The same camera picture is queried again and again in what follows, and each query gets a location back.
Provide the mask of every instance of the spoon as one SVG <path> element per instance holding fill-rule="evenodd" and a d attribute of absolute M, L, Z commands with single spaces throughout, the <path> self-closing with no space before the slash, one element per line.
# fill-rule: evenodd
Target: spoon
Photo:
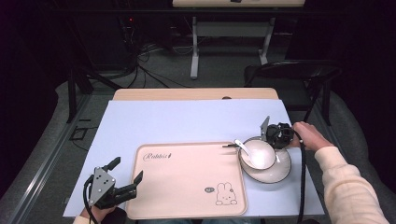
<path fill-rule="evenodd" d="M 241 147 L 250 158 L 251 163 L 257 169 L 265 169 L 268 168 L 267 164 L 265 163 L 265 153 L 261 150 L 249 150 L 241 141 L 235 139 L 233 141 L 239 147 Z"/>

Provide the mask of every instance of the white tabletop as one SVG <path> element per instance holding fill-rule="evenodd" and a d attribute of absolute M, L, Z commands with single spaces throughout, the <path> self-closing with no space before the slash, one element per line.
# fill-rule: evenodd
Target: white tabletop
<path fill-rule="evenodd" d="M 303 7 L 305 0 L 173 0 L 174 7 Z"/>
<path fill-rule="evenodd" d="M 121 163 L 109 172 L 120 188 L 130 184 L 134 154 L 144 144 L 218 142 L 235 138 L 245 141 L 260 135 L 260 125 L 267 116 L 271 117 L 270 124 L 290 123 L 280 100 L 110 101 L 64 216 L 74 217 L 82 210 L 83 184 L 94 167 L 121 157 Z M 301 152 L 295 148 L 289 153 L 291 171 L 279 183 L 262 184 L 244 173 L 247 211 L 243 216 L 298 215 Z M 304 213 L 324 214 L 309 173 Z"/>

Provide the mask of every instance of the dark background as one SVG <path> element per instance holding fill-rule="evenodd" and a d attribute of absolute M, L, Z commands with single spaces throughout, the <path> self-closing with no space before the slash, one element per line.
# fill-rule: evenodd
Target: dark background
<path fill-rule="evenodd" d="M 345 73 L 334 81 L 332 90 L 355 115 L 366 136 L 371 163 L 382 181 L 396 192 L 396 3 L 321 1 L 318 5 L 307 0 L 306 7 L 342 10 L 346 16 L 341 21 L 299 19 L 287 58 L 342 62 Z M 78 20 L 73 29 L 78 30 L 84 22 Z M 82 33 L 81 45 L 69 32 L 70 23 L 58 17 L 49 19 L 35 1 L 0 3 L 1 195 L 50 121 L 57 104 L 55 88 L 67 80 L 70 69 L 75 64 L 124 66 L 116 63 L 128 56 L 120 42 L 111 43 L 120 54 L 108 56 L 92 47 L 88 38 L 95 35 L 100 37 L 95 39 L 106 41 L 118 36 L 121 40 L 111 25 L 117 21 L 95 21 L 91 23 L 97 29 Z"/>

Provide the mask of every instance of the cream sleeve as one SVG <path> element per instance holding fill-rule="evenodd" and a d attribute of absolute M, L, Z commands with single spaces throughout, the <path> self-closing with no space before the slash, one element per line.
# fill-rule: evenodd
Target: cream sleeve
<path fill-rule="evenodd" d="M 332 223 L 388 223 L 371 184 L 347 164 L 337 147 L 316 152 L 323 171 L 324 201 Z"/>

